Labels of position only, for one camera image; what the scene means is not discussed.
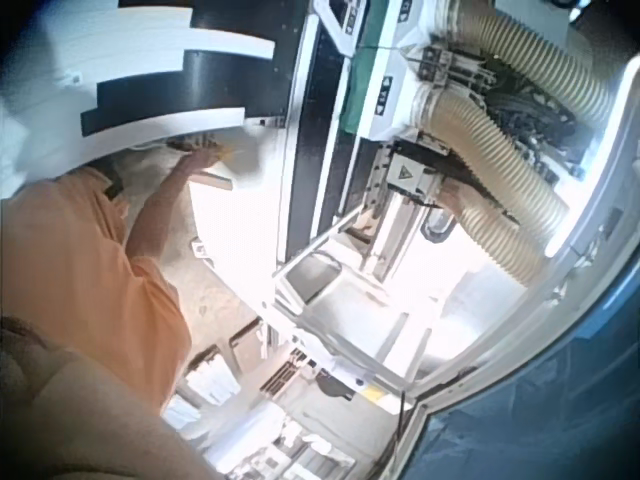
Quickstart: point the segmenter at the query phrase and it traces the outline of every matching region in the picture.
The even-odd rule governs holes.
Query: black stripe
[[[343,130],[338,131],[329,169],[329,178],[327,179],[327,189],[320,213],[318,234],[329,230],[333,224],[334,216],[339,215],[340,199],[347,180],[347,171],[349,170],[349,162],[351,161],[355,141],[355,135]]]
[[[372,142],[365,138],[360,139],[360,146],[355,159],[356,163],[353,169],[353,176],[349,183],[347,203],[343,213],[350,212],[360,205],[362,200],[364,200],[364,194],[366,193],[367,183],[369,182],[369,176],[371,175],[371,169],[373,168],[373,162],[376,159],[376,154],[380,146],[380,142]]]
[[[182,72],[127,77],[98,85],[98,108],[82,114],[82,134],[159,115],[245,107],[247,117],[287,114],[306,16],[297,0],[121,0],[130,6],[192,7],[191,26],[275,42],[273,60],[218,52],[185,52]]]
[[[287,260],[309,244],[322,160],[327,147],[331,114],[343,61],[333,41],[321,26],[316,38],[315,53],[300,114],[291,185]]]

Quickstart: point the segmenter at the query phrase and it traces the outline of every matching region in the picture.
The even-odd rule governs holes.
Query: metal bracket
[[[336,45],[338,52],[345,57],[353,57],[358,42],[358,34],[362,26],[365,0],[345,0],[347,14],[342,25],[333,14],[329,0],[313,0],[313,10],[320,17],[320,21],[327,29],[329,36]]]

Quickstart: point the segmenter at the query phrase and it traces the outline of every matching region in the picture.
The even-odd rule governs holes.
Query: beige hose
[[[435,104],[424,108],[421,127],[453,148],[498,202],[546,245],[565,218],[567,205],[486,113],[444,90]]]
[[[497,55],[582,122],[598,127],[607,121],[613,98],[606,84],[577,59],[513,18],[475,1],[450,9],[447,23],[454,41]]]
[[[505,272],[528,287],[547,259],[542,247],[477,191],[445,180],[437,199],[460,226]]]

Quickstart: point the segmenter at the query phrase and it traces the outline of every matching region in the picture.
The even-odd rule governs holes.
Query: light
[[[582,182],[582,188],[580,188],[575,197],[571,199],[567,218],[565,218],[560,229],[547,244],[544,253],[549,258],[558,253],[562,245],[564,245],[569,238],[569,235],[577,225],[580,216],[584,212],[587,203],[591,199],[591,196],[600,181],[602,172],[604,172],[605,166],[611,156],[611,151],[613,150],[618,130],[620,129],[625,105],[627,104],[629,93],[631,91],[631,85],[633,84],[633,80],[639,69],[640,56],[637,56],[629,62],[624,71],[622,82],[620,82],[620,88],[618,89],[618,94],[616,95],[616,100],[613,104],[611,115],[609,116],[609,122],[607,123],[607,127],[604,131],[604,135],[602,135],[601,141],[592,142],[591,146],[585,153],[585,161],[587,161],[588,164],[585,179]]]

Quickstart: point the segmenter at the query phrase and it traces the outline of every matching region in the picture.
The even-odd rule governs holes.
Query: white panel
[[[274,42],[238,33],[195,28],[137,29],[105,32],[70,42],[53,43],[51,50],[25,45],[7,67],[10,82],[18,82],[52,71],[82,69],[85,62],[96,58],[112,58],[117,69],[117,56],[122,52],[153,56],[166,50],[210,50],[236,55],[271,59]]]
[[[82,110],[78,110],[81,113],[97,108],[95,97],[98,83],[147,73],[179,72],[182,70],[183,57],[183,49],[154,52],[153,55],[123,51],[117,56],[92,58],[79,68],[57,70],[53,76],[3,85],[2,96],[16,114],[30,107],[44,107],[40,104],[53,100],[53,97],[62,93],[64,86],[68,90],[77,91],[79,95],[90,95],[93,98],[91,103],[83,103]],[[80,82],[69,85],[73,77],[78,77]]]
[[[248,126],[216,134],[236,153],[211,172],[232,179],[233,191],[190,184],[198,236],[216,274],[256,312],[273,298],[284,134]]]
[[[48,39],[59,43],[109,32],[120,34],[127,30],[189,28],[192,12],[191,8],[137,7],[74,14],[45,11],[37,18]]]
[[[52,0],[47,13],[106,12],[118,8],[118,0]]]

